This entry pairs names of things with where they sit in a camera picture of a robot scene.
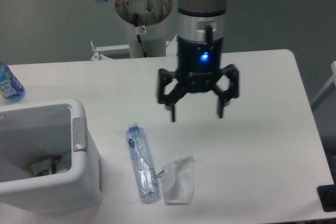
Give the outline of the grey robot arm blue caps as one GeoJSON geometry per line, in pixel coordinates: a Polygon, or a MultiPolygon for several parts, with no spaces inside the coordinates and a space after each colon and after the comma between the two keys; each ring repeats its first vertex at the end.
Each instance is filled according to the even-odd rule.
{"type": "MultiPolygon", "coordinates": [[[[239,72],[234,65],[221,67],[224,16],[227,0],[178,0],[177,56],[175,71],[158,71],[157,101],[171,112],[187,93],[213,91],[218,95],[217,114],[239,97],[239,72]]],[[[161,0],[128,0],[125,5],[135,27],[162,17],[161,0]]]]}

